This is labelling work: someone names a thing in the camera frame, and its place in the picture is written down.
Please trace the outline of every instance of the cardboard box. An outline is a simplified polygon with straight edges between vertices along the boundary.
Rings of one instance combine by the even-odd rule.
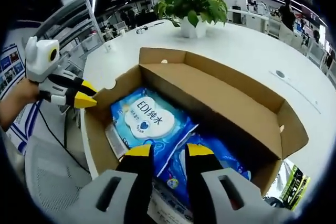
[[[113,89],[97,93],[97,106],[86,110],[89,145],[99,174],[118,165],[104,133],[112,120],[110,105],[141,86],[179,105],[221,137],[251,171],[251,181],[263,195],[281,160],[308,142],[305,128],[288,102],[256,80],[191,52],[141,48],[139,65],[121,75]]]

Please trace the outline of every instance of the green leaves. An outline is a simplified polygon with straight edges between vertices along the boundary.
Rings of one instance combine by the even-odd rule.
[[[196,27],[201,17],[209,24],[214,21],[226,22],[227,6],[223,0],[160,0],[154,7],[159,18],[170,20],[175,27],[180,24],[174,18],[187,17]]]
[[[190,22],[190,24],[192,24],[194,27],[197,26],[198,24],[198,17],[197,14],[194,10],[191,10],[188,12],[188,21]]]

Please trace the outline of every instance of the potted plant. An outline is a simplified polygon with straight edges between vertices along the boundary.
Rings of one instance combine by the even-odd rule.
[[[181,27],[188,38],[205,36],[206,22],[226,22],[227,6],[223,0],[160,0],[154,7],[159,19]]]

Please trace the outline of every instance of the wet wipes package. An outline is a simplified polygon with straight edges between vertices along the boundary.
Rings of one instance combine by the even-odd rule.
[[[185,147],[188,143],[203,145],[211,149],[223,168],[230,167],[246,179],[251,179],[250,171],[245,170],[241,166],[240,162],[228,151],[221,140],[210,135],[201,136],[197,133],[192,133],[186,141],[178,146],[172,158],[169,160],[167,167],[159,176],[160,180],[173,189],[174,195],[185,206],[190,206],[186,190],[187,178],[185,170]]]
[[[176,147],[197,127],[185,112],[147,88],[139,88],[112,104],[111,112],[113,131],[127,148],[154,145],[155,175],[161,173]]]

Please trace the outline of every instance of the white pot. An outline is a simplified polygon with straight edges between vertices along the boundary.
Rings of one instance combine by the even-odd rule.
[[[198,17],[199,22],[196,28],[190,24],[188,17],[181,19],[181,32],[182,36],[190,39],[205,37],[207,24],[202,22],[201,17]]]

